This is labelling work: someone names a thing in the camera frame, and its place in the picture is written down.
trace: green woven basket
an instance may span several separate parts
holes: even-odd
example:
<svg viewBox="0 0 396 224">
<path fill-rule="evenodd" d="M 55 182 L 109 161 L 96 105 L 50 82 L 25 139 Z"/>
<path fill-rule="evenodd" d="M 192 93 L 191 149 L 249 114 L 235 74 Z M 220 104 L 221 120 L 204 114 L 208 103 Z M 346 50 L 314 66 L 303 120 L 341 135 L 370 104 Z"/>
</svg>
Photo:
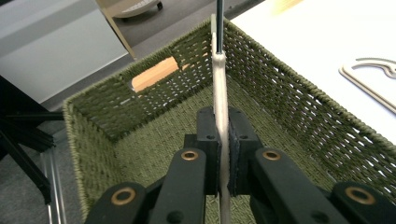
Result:
<svg viewBox="0 0 396 224">
<path fill-rule="evenodd" d="M 396 203 L 396 146 L 226 21 L 229 104 L 243 110 L 264 144 L 284 150 L 316 185 L 354 180 Z M 210 22 L 64 103 L 83 218 L 109 187 L 147 186 L 166 174 L 196 111 L 212 105 Z M 179 70 L 135 93 L 131 79 L 173 56 Z M 207 197 L 206 223 L 217 223 Z M 254 223 L 248 197 L 233 199 L 233 223 Z"/>
</svg>

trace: white tabletop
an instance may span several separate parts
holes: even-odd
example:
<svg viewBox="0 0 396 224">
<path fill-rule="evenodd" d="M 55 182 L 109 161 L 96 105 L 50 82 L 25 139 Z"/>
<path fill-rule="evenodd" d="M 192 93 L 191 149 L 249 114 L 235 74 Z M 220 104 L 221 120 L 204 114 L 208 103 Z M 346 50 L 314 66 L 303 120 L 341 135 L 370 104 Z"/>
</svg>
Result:
<svg viewBox="0 0 396 224">
<path fill-rule="evenodd" d="M 396 61 L 396 3 L 304 0 L 275 15 L 276 1 L 267 0 L 232 22 L 396 145 L 396 115 L 338 73 L 357 58 Z M 357 72 L 380 93 L 396 95 L 396 79 L 381 69 Z"/>
</svg>

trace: white rod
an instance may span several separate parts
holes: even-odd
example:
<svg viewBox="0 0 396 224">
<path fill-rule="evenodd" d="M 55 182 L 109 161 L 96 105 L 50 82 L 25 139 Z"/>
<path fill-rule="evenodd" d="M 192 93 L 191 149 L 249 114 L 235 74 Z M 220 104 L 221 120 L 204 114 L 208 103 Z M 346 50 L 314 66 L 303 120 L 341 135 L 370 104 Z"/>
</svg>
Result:
<svg viewBox="0 0 396 224">
<path fill-rule="evenodd" d="M 220 157 L 220 223 L 231 223 L 231 202 L 228 183 L 230 180 L 229 118 L 227 83 L 225 76 L 225 52 L 216 53 L 216 34 L 212 34 L 213 94 L 216 126 L 221 141 Z"/>
</svg>

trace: floor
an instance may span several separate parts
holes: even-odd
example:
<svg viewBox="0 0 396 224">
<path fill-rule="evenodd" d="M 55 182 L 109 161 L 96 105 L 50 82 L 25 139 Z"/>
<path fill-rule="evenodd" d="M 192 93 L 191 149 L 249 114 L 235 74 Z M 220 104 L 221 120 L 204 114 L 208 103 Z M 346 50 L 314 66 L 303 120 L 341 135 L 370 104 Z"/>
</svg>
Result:
<svg viewBox="0 0 396 224">
<path fill-rule="evenodd" d="M 262 0 L 225 1 L 224 15 L 230 20 L 260 2 Z M 216 1 L 212 0 L 163 0 L 163 10 L 161 11 L 154 7 L 145 14 L 128 21 L 116 21 L 116 23 L 132 46 L 137 60 L 140 60 L 178 36 L 187 33 L 195 25 L 209 18 L 215 10 Z M 134 59 L 127 55 L 52 97 L 44 102 L 43 106 L 51 111 L 60 110 L 65 98 L 133 62 Z M 59 179 L 52 179 L 51 182 L 61 183 L 63 195 L 59 201 L 61 206 L 56 207 L 54 203 L 51 207 L 44 205 L 40 191 L 15 161 L 9 156 L 5 156 L 0 161 L 0 224 L 76 224 L 82 222 L 77 184 L 64 122 L 45 122 L 40 125 L 40 129 L 53 135 L 56 147 L 42 154 L 30 148 L 25 148 L 25 151 L 39 167 L 44 166 L 44 161 L 47 161 L 47 158 L 52 158 L 56 164 Z M 60 215 L 51 216 L 50 214 L 53 214 L 51 210 Z"/>
</svg>

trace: wooden block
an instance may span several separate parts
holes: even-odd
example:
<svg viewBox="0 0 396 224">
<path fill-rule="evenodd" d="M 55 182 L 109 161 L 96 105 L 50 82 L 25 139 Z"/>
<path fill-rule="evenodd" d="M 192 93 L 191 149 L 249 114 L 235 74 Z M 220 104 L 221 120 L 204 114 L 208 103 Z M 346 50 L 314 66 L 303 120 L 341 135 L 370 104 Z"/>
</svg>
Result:
<svg viewBox="0 0 396 224">
<path fill-rule="evenodd" d="M 167 58 L 150 69 L 139 74 L 132 79 L 132 86 L 135 92 L 144 90 L 154 85 L 161 79 L 169 76 L 178 69 L 177 62 L 174 57 Z"/>
</svg>

